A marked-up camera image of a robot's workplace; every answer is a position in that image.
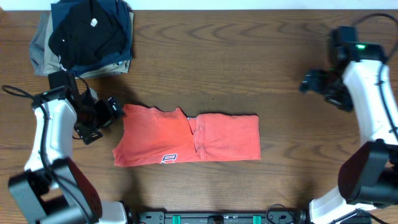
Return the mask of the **coral red t-shirt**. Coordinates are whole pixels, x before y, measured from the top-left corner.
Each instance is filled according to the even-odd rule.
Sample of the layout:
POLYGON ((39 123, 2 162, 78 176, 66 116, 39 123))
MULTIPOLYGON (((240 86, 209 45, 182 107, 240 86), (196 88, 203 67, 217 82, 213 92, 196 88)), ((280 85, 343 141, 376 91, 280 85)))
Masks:
POLYGON ((125 105, 124 112, 124 134, 113 149, 116 166, 261 159, 256 115, 187 117, 180 108, 163 112, 139 105, 125 105))

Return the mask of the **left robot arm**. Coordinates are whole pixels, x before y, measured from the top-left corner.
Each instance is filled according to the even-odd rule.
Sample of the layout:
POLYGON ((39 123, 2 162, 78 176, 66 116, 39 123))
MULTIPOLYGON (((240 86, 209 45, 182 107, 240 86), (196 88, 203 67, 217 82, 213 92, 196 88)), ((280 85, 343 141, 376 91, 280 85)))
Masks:
POLYGON ((100 199, 72 160, 73 134, 85 144, 102 137, 101 128, 123 116, 115 98, 97 100, 67 85, 31 95, 14 86, 2 90, 32 100, 37 120, 34 146, 25 171, 9 179, 8 189, 28 223, 131 223, 122 201, 100 199))

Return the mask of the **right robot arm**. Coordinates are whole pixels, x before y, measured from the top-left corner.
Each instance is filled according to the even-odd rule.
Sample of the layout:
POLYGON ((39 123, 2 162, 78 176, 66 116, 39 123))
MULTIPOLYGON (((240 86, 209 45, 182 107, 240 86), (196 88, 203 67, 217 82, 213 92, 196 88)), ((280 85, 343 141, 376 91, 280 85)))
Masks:
POLYGON ((360 138, 338 185, 310 202, 311 223, 370 223, 371 210, 397 205, 397 103, 387 60, 378 44, 337 42, 330 47, 331 70, 311 70, 303 79, 302 92, 356 113, 360 138))

